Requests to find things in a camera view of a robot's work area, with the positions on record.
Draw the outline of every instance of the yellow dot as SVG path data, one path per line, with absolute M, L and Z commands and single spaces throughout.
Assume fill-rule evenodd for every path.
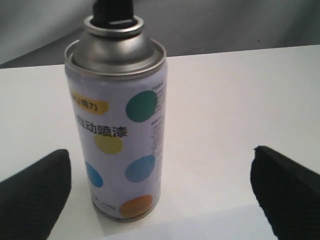
M 119 209 L 120 214 L 124 218 L 136 218 L 146 213 L 152 207 L 152 201 L 151 195 L 144 195 L 126 201 Z
M 116 136 L 94 136 L 96 146 L 105 154 L 117 154 L 121 152 L 123 144 L 121 138 Z

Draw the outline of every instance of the white surface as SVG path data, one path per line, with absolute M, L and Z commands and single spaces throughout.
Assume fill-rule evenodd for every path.
M 136 229 L 100 240 L 276 240 L 258 205 L 237 207 L 206 215 Z
M 256 203 L 254 148 L 267 145 L 320 173 L 320 46 L 169 58 L 162 197 L 128 224 L 90 201 L 61 65 L 0 70 L 0 178 L 58 148 L 72 191 L 50 240 L 90 240 Z

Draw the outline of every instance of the white table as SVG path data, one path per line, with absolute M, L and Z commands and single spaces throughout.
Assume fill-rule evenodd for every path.
M 171 57 L 162 197 L 133 223 L 91 204 L 62 65 L 0 71 L 0 180 L 65 148 L 72 190 L 50 240 L 91 240 L 256 203 L 254 148 L 267 145 L 320 173 L 320 45 Z

